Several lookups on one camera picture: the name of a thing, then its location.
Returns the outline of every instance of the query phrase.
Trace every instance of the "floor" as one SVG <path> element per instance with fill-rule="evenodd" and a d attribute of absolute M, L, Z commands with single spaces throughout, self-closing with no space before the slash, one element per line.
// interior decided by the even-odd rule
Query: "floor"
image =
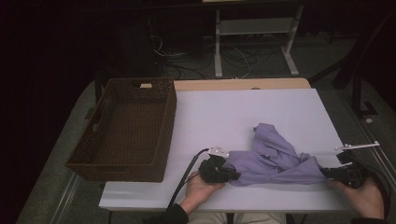
<path fill-rule="evenodd" d="M 244 35 L 221 40 L 223 78 L 290 77 L 288 67 L 280 52 L 286 37 L 282 35 Z M 300 77 L 310 78 L 342 59 L 352 48 L 355 39 L 334 39 L 330 36 L 297 36 L 291 55 Z M 163 75 L 175 79 L 215 78 L 213 64 L 213 39 L 205 38 L 205 54 L 190 55 L 177 49 L 156 49 Z M 338 91 L 332 87 L 337 71 L 312 84 L 318 90 L 343 143 L 366 144 L 374 140 L 381 144 L 390 161 L 396 161 L 396 113 L 371 87 L 363 82 L 362 99 L 370 102 L 378 115 L 357 118 L 350 110 L 350 87 Z M 69 121 L 64 126 L 46 168 L 37 181 L 31 197 L 23 209 L 18 223 L 110 223 L 109 212 L 98 207 L 102 186 L 76 178 L 63 164 L 78 137 L 83 132 L 88 109 L 94 107 L 94 86 L 91 84 L 81 94 Z M 361 153 L 361 159 L 373 163 L 372 157 Z M 389 223 L 396 223 L 395 204 L 392 204 Z M 142 223 L 147 212 L 114 212 L 111 223 Z M 304 217 L 293 214 L 296 223 Z M 352 212 L 337 214 L 310 214 L 304 221 L 311 223 L 349 223 L 356 215 Z"/>

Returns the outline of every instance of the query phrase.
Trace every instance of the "black cable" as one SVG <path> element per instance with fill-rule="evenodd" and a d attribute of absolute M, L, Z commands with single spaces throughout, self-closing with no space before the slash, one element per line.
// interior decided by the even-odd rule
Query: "black cable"
<path fill-rule="evenodd" d="M 208 60 L 207 64 L 205 64 L 203 67 L 199 67 L 199 68 L 186 68 L 186 69 L 188 69 L 188 70 L 204 70 L 204 69 L 206 69 L 207 67 L 209 67 L 210 64 L 212 64 L 213 58 L 214 58 L 214 56 L 213 56 L 213 54 L 212 54 L 212 56 L 211 56 L 210 59 Z M 169 63 L 171 63 L 171 64 L 175 64 L 175 63 L 189 63 L 189 62 L 197 61 L 197 59 L 194 58 L 194 59 L 191 59 L 191 60 L 189 60 L 189 61 L 185 61 L 185 62 L 179 61 L 179 62 L 178 62 L 178 61 L 173 61 L 172 59 L 167 58 L 166 61 L 169 62 Z"/>
<path fill-rule="evenodd" d="M 270 59 L 271 56 L 277 54 L 280 50 L 281 50 L 281 48 L 278 48 L 278 49 L 273 50 L 273 51 L 271 51 L 271 52 L 269 52 L 269 53 L 267 53 L 267 54 L 260 54 L 260 55 L 265 55 L 265 56 L 267 56 L 267 57 L 263 60 L 263 62 L 260 62 L 260 63 L 265 63 L 266 61 L 268 61 L 268 59 Z M 242 63 L 242 64 L 246 64 L 244 58 L 237 58 L 237 59 L 235 59 L 235 56 L 232 56 L 227 50 L 224 50 L 224 52 L 226 52 L 227 54 L 229 54 L 230 59 L 232 59 L 232 60 L 234 60 L 234 61 L 236 61 L 236 62 Z M 252 53 L 249 53 L 249 52 L 244 52 L 244 51 L 241 51 L 241 52 L 251 55 L 250 57 L 246 57 L 247 59 L 249 59 L 249 58 L 251 58 L 251 57 L 253 57 L 253 58 L 255 59 L 255 62 L 253 62 L 253 63 L 252 63 L 252 62 L 249 62 L 249 64 L 257 63 L 258 60 L 257 60 L 257 57 L 256 57 L 255 54 L 252 54 Z M 231 66 L 239 67 L 239 68 L 245 68 L 245 66 L 244 66 L 244 67 L 240 67 L 240 66 L 237 66 L 237 65 L 234 65 L 234 64 L 230 63 L 230 62 L 226 59 L 226 57 L 224 57 L 224 59 L 225 59 L 225 61 L 226 61 L 229 65 L 231 65 Z"/>
<path fill-rule="evenodd" d="M 198 154 L 196 154 L 196 155 L 192 158 L 192 161 L 190 162 L 189 167 L 187 167 L 186 172 L 184 173 L 183 177 L 181 177 L 180 182 L 178 183 L 178 186 L 177 186 L 177 188 L 176 188 L 176 190 L 175 190 L 175 192 L 174 192 L 174 194 L 173 194 L 173 196 L 172 196 L 172 199 L 171 199 L 171 201 L 169 202 L 168 207 L 167 207 L 166 209 L 169 209 L 169 208 L 174 204 L 175 199 L 176 199 L 176 196 L 178 195 L 178 192 L 181 190 L 181 188 L 183 188 L 184 184 L 186 183 L 187 176 L 189 175 L 189 173 L 190 173 L 190 171 L 191 171 L 191 169 L 192 169 L 192 166 L 193 166 L 193 165 L 195 164 L 195 162 L 198 160 L 198 157 L 199 157 L 202 153 L 204 153 L 204 152 L 206 152 L 206 151 L 208 151 L 208 150 L 209 150 L 209 148 L 202 149 L 200 152 L 198 152 Z"/>
<path fill-rule="evenodd" d="M 237 61 L 236 59 L 233 59 L 231 55 L 222 54 L 221 56 L 222 56 L 221 59 L 223 59 L 224 62 L 226 62 L 228 65 L 230 65 L 230 66 L 232 66 L 232 67 L 236 67 L 236 68 L 247 68 L 247 67 L 248 67 L 248 64 L 247 64 L 245 61 L 244 61 L 243 63 L 240 62 L 240 61 L 242 61 L 243 59 L 240 60 L 240 61 Z M 242 65 L 239 66 L 239 65 L 237 65 L 237 64 L 234 64 L 234 63 L 230 62 L 230 60 L 234 60 L 234 61 L 236 61 L 237 63 L 241 63 Z"/>
<path fill-rule="evenodd" d="M 190 180 L 192 180 L 194 177 L 198 176 L 199 174 L 193 175 L 192 177 L 190 177 L 189 179 L 187 179 L 184 184 L 186 184 L 187 182 L 189 182 Z"/>
<path fill-rule="evenodd" d="M 173 77 L 170 73 L 175 73 L 175 72 L 178 73 L 177 77 L 175 77 L 175 80 L 180 80 L 181 75 L 185 74 L 184 71 L 181 71 L 179 68 L 176 68 L 176 70 L 174 71 L 168 71 L 168 66 L 167 65 L 165 66 L 165 74 L 167 77 Z"/>
<path fill-rule="evenodd" d="M 245 54 L 250 55 L 250 56 L 245 56 L 245 58 L 244 58 L 244 57 L 234 56 L 234 55 L 232 55 L 228 50 L 222 50 L 222 51 L 221 51 L 220 54 L 222 54 L 222 55 L 223 55 L 223 53 L 228 54 L 228 57 L 229 57 L 231 60 L 233 60 L 233 61 L 235 61 L 235 62 L 237 62 L 237 63 L 247 64 L 246 61 L 245 61 L 245 59 L 247 60 L 247 62 L 248 62 L 249 64 L 254 64 L 254 63 L 257 63 L 257 61 L 258 61 L 258 60 L 257 60 L 257 57 L 256 57 L 254 54 L 250 53 L 250 52 L 243 51 L 243 50 L 241 50 L 241 49 L 237 49 L 237 48 L 230 47 L 230 46 L 224 46 L 224 47 L 230 48 L 230 49 L 232 49 L 232 50 L 240 51 L 240 52 L 238 52 L 238 55 L 241 55 L 241 53 L 243 53 L 244 56 L 245 56 Z M 250 58 L 253 58 L 253 59 L 254 59 L 253 62 L 249 62 L 249 61 L 248 61 L 248 59 L 250 59 Z M 240 67 L 240 66 L 237 66 L 237 65 L 233 65 L 233 64 L 230 63 L 229 61 L 227 61 L 227 63 L 229 63 L 230 65 L 235 66 L 235 67 L 246 68 L 246 66 Z"/>
<path fill-rule="evenodd" d="M 197 55 L 194 55 L 194 54 L 190 54 L 188 52 L 180 54 L 180 55 L 177 55 L 177 54 L 167 55 L 166 60 L 168 62 L 172 62 L 172 63 L 191 63 L 191 62 L 197 61 L 199 58 L 204 58 L 204 56 L 206 54 L 208 54 L 208 53 L 210 53 L 210 55 L 212 55 L 211 58 L 213 58 L 212 52 L 213 52 L 212 49 L 204 49 L 204 51 L 202 53 L 202 56 L 197 56 Z M 196 68 L 195 70 L 201 70 L 201 69 L 204 69 L 204 68 L 207 68 L 207 67 L 208 67 L 208 65 L 206 65 L 203 68 Z"/>
<path fill-rule="evenodd" d="M 262 51 L 263 49 L 265 49 L 264 46 L 265 46 L 265 44 L 266 44 L 267 36 L 268 36 L 268 35 L 265 36 L 264 40 L 262 41 L 262 44 L 261 44 L 260 46 L 257 47 L 257 49 L 256 49 L 256 51 L 255 51 L 254 53 L 250 53 L 250 52 L 247 52 L 247 51 L 244 51 L 244 50 L 241 50 L 241 49 L 240 49 L 240 51 L 242 51 L 242 52 L 244 52 L 244 53 L 246 53 L 246 54 L 251 55 L 250 57 L 252 57 L 252 56 L 256 57 L 256 56 L 263 56 L 263 55 L 271 55 L 271 54 L 277 53 L 277 52 L 279 51 L 279 49 L 281 49 L 281 47 L 283 46 L 283 44 L 282 44 L 281 42 L 278 43 L 278 46 L 276 47 L 276 50 L 273 50 L 273 51 L 270 51 L 270 52 L 267 52 L 267 53 L 259 53 L 260 51 Z M 225 47 L 228 47 L 228 48 L 233 48 L 232 46 L 230 46 L 230 45 L 228 45 L 228 44 L 222 43 L 221 45 L 222 45 L 222 46 L 225 46 Z"/>
<path fill-rule="evenodd" d="M 261 69 L 261 70 L 252 70 L 250 73 L 253 74 L 253 73 L 267 72 L 267 73 L 271 73 L 271 75 L 278 75 L 278 74 L 280 74 L 282 72 L 285 72 L 286 70 L 287 70 L 286 68 L 279 69 L 279 71 L 272 71 L 272 70 L 269 70 L 269 69 Z"/>
<path fill-rule="evenodd" d="M 192 72 L 198 74 L 199 76 L 201 76 L 203 79 L 208 79 L 208 77 L 204 76 L 204 74 L 202 74 L 202 73 L 200 73 L 200 72 L 198 72 L 198 71 L 196 71 L 196 70 L 194 70 L 194 69 L 187 68 L 187 67 L 183 67 L 183 66 L 180 66 L 180 65 L 174 64 L 174 63 L 165 63 L 165 64 L 168 65 L 168 66 L 171 66 L 171 67 L 175 67 L 175 68 L 180 68 L 180 69 L 192 71 Z"/>
<path fill-rule="evenodd" d="M 262 61 L 262 63 L 267 63 L 267 61 L 268 61 L 273 55 L 277 54 L 280 50 L 281 50 L 281 48 L 279 48 L 279 49 L 277 49 L 277 50 L 274 50 L 274 51 L 272 51 L 272 52 L 266 54 L 267 57 Z M 276 72 L 271 71 L 271 70 L 262 69 L 262 70 L 256 70 L 256 71 L 252 70 L 250 73 L 270 72 L 270 73 L 272 73 L 272 74 L 279 74 L 279 73 L 281 73 L 281 72 L 283 72 L 283 71 L 285 71 L 285 70 L 287 70 L 286 67 L 283 68 L 283 69 L 281 69 L 281 70 L 279 70 L 279 71 L 276 71 Z"/>

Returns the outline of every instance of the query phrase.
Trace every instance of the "wicker basket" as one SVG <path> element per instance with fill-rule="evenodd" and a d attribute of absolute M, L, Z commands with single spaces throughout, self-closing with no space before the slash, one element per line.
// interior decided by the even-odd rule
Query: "wicker basket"
<path fill-rule="evenodd" d="M 90 181 L 162 182 L 176 106 L 170 78 L 110 79 L 66 166 Z"/>

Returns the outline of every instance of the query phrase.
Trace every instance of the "table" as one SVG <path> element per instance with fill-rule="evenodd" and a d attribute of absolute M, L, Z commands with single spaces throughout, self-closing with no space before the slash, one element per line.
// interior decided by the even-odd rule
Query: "table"
<path fill-rule="evenodd" d="M 176 81 L 175 86 L 177 114 L 164 181 L 107 182 L 100 207 L 112 211 L 164 210 L 193 155 L 215 144 L 230 151 L 248 150 L 251 128 L 258 121 L 275 124 L 298 154 L 308 152 L 317 156 L 323 166 L 340 166 L 333 149 L 342 145 L 341 140 L 316 90 L 310 89 L 303 78 Z M 233 101 L 243 110 L 234 109 Z M 269 106 L 256 107 L 258 102 Z M 291 128 L 302 126 L 304 128 L 298 132 Z M 207 158 L 201 156 L 193 170 L 203 159 Z M 183 192 L 184 189 L 176 203 L 182 200 Z M 328 183 L 308 186 L 265 184 L 244 188 L 227 185 L 199 209 L 304 213 L 350 210 L 345 198 Z"/>

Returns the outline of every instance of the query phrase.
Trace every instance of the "purple cloth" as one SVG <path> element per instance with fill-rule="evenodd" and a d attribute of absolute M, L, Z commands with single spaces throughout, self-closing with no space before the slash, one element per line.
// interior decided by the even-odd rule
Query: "purple cloth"
<path fill-rule="evenodd" d="M 252 184 L 315 184 L 326 180 L 315 157 L 302 153 L 275 129 L 260 123 L 256 128 L 252 151 L 230 151 L 224 166 L 232 166 L 241 176 L 230 181 L 234 186 Z"/>

